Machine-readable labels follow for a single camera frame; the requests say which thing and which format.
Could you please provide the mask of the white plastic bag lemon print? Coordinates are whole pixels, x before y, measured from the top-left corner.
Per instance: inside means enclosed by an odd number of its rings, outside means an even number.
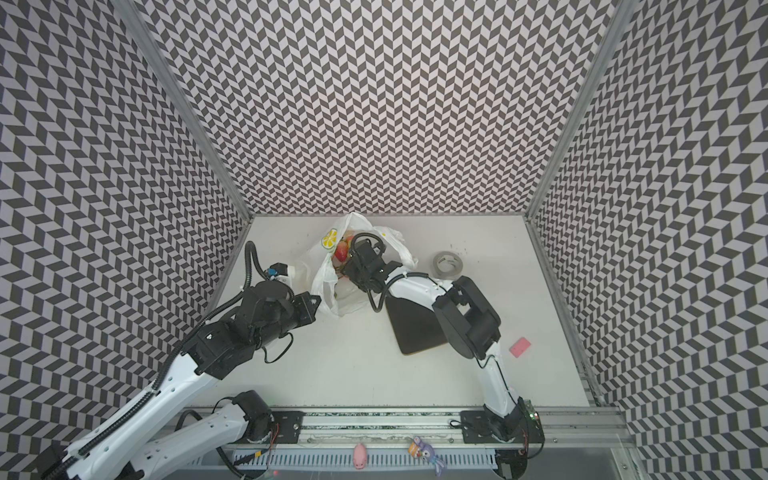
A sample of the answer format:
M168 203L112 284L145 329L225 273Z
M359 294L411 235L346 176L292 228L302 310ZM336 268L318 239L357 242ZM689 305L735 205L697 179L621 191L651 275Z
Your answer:
M361 232L378 236L385 245L384 258L415 268L417 257L409 250L402 234L392 228L372 224L360 213L349 213L310 236L310 248L288 267L291 286L321 298L318 312L338 319L365 308L369 301L351 280L342 275L344 263L337 251L344 251L352 237Z

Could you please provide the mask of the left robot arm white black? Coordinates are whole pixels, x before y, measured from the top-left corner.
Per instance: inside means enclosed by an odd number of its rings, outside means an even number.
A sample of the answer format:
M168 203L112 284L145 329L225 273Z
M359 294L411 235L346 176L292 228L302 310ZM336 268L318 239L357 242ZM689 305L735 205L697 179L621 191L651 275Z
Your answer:
M42 478L159 479L226 444L275 438L272 411L253 390L235 395L221 410L168 436L155 437L173 418L189 417L189 401L256 352L315 321L320 296L295 292L283 280L288 273L284 264L263 269L253 242L244 247L244 270L240 291L176 344L140 395L69 446L53 445L37 457Z

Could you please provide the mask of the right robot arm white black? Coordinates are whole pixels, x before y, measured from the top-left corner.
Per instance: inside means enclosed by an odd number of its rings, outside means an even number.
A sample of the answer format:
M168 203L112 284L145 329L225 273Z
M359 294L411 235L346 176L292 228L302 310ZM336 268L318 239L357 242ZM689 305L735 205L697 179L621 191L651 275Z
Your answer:
M476 363L483 395L478 435L501 443L545 443L536 410L507 382L502 368L501 319L474 281L440 280L386 261L382 238L358 233L348 241L342 274L365 292L375 312L385 310L396 338L419 342L438 336Z

